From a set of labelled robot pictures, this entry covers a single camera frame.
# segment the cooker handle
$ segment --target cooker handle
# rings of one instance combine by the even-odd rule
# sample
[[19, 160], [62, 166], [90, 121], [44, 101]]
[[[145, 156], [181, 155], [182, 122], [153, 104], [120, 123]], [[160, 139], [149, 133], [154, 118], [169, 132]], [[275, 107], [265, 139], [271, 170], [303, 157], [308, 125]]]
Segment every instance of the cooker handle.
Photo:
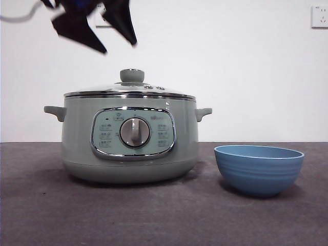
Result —
[[59, 122], [64, 122], [65, 115], [66, 115], [66, 108], [55, 107], [55, 106], [45, 106], [44, 112], [56, 115]]
[[195, 109], [196, 113], [196, 119], [197, 122], [201, 122], [201, 119], [208, 114], [212, 114], [211, 108], [205, 108], [205, 109]]

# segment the cable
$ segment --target cable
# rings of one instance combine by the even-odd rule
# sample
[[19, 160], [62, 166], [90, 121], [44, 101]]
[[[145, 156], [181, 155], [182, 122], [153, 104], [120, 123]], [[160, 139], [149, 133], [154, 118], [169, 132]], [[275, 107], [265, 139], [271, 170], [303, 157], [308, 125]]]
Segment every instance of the cable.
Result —
[[20, 16], [20, 17], [6, 17], [6, 16], [2, 16], [0, 15], [0, 21], [3, 22], [10, 22], [10, 23], [20, 23], [20, 22], [27, 22], [29, 21], [35, 14], [35, 12], [37, 11], [37, 9], [42, 5], [43, 3], [41, 1], [37, 1], [31, 11], [24, 16]]

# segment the blue bowl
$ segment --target blue bowl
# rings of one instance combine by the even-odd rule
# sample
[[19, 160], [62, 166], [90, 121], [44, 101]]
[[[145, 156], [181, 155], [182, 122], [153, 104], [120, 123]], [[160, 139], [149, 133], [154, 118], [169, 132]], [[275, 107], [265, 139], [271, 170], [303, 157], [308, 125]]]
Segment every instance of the blue bowl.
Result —
[[271, 197], [291, 186], [302, 167], [299, 151], [254, 145], [214, 148], [221, 175], [244, 194]]

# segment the lid knob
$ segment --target lid knob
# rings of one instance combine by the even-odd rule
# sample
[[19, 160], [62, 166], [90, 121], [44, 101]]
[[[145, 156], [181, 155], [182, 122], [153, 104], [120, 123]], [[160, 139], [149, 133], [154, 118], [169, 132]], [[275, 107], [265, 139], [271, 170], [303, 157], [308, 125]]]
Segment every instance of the lid knob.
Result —
[[119, 76], [122, 82], [142, 83], [145, 79], [145, 73], [139, 69], [124, 69], [121, 70]]

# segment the electrical socket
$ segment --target electrical socket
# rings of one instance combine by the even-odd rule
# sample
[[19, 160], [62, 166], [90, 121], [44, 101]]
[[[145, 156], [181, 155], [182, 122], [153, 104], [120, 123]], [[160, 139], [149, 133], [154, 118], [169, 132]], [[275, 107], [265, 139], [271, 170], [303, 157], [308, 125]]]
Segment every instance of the electrical socket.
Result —
[[328, 6], [312, 6], [312, 28], [328, 28]]
[[94, 24], [96, 28], [111, 28], [112, 26], [103, 18], [102, 14], [106, 11], [103, 3], [97, 4], [94, 13]]

